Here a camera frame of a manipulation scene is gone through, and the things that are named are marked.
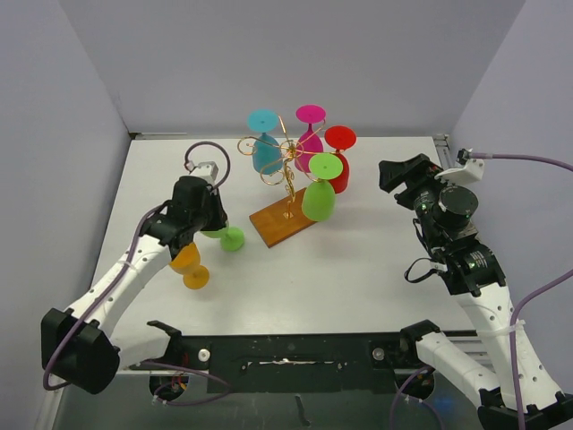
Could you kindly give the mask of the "green wine glass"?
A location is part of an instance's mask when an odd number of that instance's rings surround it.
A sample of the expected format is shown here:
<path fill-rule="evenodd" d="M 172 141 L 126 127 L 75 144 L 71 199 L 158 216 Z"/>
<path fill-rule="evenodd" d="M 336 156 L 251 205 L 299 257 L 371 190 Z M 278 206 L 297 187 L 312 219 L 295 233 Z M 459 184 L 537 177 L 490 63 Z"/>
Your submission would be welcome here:
<path fill-rule="evenodd" d="M 226 226 L 217 231 L 202 231 L 205 237 L 217 239 L 220 247 L 227 252 L 238 251 L 244 245 L 244 232 L 238 227 Z"/>
<path fill-rule="evenodd" d="M 330 181 L 340 176 L 343 164 L 335 154 L 318 153 L 310 158 L 308 167 L 315 181 L 304 191 L 302 211 L 311 221 L 325 221 L 332 215 L 336 203 L 336 192 Z"/>

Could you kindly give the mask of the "red wine glass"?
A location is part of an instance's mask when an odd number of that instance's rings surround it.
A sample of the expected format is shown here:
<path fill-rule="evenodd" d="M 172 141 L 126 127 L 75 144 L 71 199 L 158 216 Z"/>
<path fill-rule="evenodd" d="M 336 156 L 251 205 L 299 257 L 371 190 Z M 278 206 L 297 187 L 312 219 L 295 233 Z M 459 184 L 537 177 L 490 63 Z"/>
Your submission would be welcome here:
<path fill-rule="evenodd" d="M 335 193 L 341 194 L 347 189 L 350 177 L 350 167 L 345 152 L 355 145 L 357 137 L 351 128 L 344 125 L 334 125 L 326 130 L 324 139 L 334 149 L 334 154 L 343 165 L 341 174 L 329 181 Z"/>

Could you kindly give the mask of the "blue wine glass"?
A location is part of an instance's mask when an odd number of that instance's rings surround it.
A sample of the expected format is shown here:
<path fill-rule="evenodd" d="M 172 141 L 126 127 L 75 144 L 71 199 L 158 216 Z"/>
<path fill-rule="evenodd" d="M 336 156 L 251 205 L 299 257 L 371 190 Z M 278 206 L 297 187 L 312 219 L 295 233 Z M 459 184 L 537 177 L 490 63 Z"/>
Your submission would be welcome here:
<path fill-rule="evenodd" d="M 264 176 L 272 175 L 280 170 L 281 149 L 278 141 L 269 135 L 269 132 L 273 131 L 278 123 L 278 115 L 269 109 L 255 110 L 247 118 L 249 129 L 260 135 L 253 144 L 253 168 Z"/>

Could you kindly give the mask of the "magenta wine glass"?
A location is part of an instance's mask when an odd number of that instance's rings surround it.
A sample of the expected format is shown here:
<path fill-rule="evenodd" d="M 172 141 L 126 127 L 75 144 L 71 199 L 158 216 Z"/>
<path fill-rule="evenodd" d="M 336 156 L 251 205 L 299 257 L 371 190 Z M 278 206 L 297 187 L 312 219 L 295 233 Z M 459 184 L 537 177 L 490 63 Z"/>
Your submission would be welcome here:
<path fill-rule="evenodd" d="M 324 108 L 313 104 L 303 105 L 296 110 L 295 116 L 299 121 L 308 125 L 306 132 L 298 140 L 298 149 L 303 153 L 322 152 L 321 138 L 313 127 L 316 124 L 324 124 L 326 119 Z"/>

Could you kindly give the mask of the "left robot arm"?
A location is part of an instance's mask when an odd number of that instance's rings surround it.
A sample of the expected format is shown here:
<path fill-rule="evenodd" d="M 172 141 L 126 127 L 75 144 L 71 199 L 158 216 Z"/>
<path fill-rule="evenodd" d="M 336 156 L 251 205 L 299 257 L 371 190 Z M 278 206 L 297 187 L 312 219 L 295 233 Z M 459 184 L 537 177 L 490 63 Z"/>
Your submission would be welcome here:
<path fill-rule="evenodd" d="M 228 230 L 219 184 L 212 174 L 181 176 L 170 199 L 147 211 L 122 256 L 88 292 L 65 310 L 50 309 L 40 323 L 42 384 L 47 391 L 74 385 L 98 394 L 118 370 L 139 363 L 170 368 L 179 363 L 177 331 L 165 328 L 152 340 L 122 339 L 115 327 L 134 299 L 164 268 L 182 276 L 190 289 L 204 287 L 194 237 Z"/>

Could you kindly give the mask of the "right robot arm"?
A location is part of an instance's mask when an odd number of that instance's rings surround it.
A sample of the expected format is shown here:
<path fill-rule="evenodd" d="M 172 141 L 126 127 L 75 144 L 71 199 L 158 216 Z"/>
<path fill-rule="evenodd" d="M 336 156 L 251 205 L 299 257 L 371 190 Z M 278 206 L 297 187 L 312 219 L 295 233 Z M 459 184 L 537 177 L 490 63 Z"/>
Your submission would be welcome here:
<path fill-rule="evenodd" d="M 552 379 L 519 319 L 506 276 L 483 244 L 472 217 L 477 196 L 468 185 L 482 179 L 491 153 L 461 150 L 455 167 L 442 169 L 424 155 L 383 160 L 379 187 L 411 210 L 415 233 L 431 272 L 465 312 L 492 366 L 486 368 L 454 345 L 428 320 L 401 330 L 401 360 L 442 374 L 477 410 L 485 429 L 551 429 L 572 418 L 572 397 Z"/>

